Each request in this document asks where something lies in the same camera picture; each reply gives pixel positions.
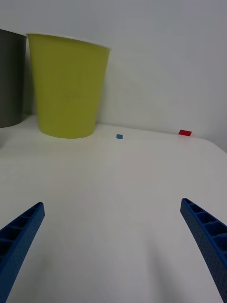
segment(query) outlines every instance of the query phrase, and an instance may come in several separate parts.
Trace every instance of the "bucket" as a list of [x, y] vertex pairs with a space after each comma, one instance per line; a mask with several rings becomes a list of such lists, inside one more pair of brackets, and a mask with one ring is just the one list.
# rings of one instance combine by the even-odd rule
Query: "bucket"
[[0, 127], [23, 118], [25, 35], [0, 29]]
[[41, 132], [59, 138], [91, 135], [110, 49], [74, 38], [27, 36]]

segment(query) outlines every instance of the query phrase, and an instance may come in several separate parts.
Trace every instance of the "bucket rim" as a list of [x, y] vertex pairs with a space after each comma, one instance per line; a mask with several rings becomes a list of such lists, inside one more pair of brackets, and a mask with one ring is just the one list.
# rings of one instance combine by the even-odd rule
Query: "bucket rim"
[[58, 37], [58, 38], [66, 38], [66, 39], [71, 39], [71, 40], [77, 40], [77, 41], [81, 41], [81, 42], [86, 42], [86, 43], [90, 43], [90, 44], [94, 44], [97, 46], [101, 46], [104, 48], [107, 48], [108, 50], [112, 50], [110, 47], [91, 41], [91, 40], [86, 40], [86, 39], [80, 39], [80, 38], [75, 38], [75, 37], [71, 37], [71, 36], [65, 36], [65, 35], [53, 35], [53, 34], [48, 34], [48, 33], [27, 33], [26, 36], [29, 37], [29, 35], [41, 35], [41, 36], [52, 36], [52, 37]]
[[12, 34], [16, 34], [16, 35], [20, 35], [20, 36], [23, 36], [23, 37], [26, 37], [26, 38], [27, 38], [27, 35], [25, 35], [25, 34], [21, 34], [21, 33], [13, 32], [13, 31], [11, 31], [11, 30], [7, 30], [7, 29], [4, 29], [4, 28], [0, 28], [0, 30], [3, 30], [4, 32], [8, 32], [8, 33], [12, 33]]

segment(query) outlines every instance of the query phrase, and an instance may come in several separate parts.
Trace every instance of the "white wall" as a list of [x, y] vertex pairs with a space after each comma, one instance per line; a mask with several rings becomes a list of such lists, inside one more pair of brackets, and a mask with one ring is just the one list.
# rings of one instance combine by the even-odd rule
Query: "white wall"
[[[227, 150], [226, 0], [1, 0], [0, 27], [110, 45], [99, 122]], [[26, 98], [32, 96], [27, 71]]]

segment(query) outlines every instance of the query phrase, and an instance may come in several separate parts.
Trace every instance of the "table surface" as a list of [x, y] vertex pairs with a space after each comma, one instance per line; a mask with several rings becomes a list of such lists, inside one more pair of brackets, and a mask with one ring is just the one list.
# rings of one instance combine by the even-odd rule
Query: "table surface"
[[108, 125], [59, 139], [35, 116], [0, 129], [0, 228], [46, 213], [8, 303], [222, 302], [180, 204], [227, 223], [226, 191], [227, 154], [203, 139]]

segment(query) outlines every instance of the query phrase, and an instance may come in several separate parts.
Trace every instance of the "gray bucket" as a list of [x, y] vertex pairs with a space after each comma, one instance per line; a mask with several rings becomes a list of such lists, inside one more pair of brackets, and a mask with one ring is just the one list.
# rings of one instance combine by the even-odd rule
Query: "gray bucket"
[[0, 127], [23, 118], [26, 36], [0, 29]]

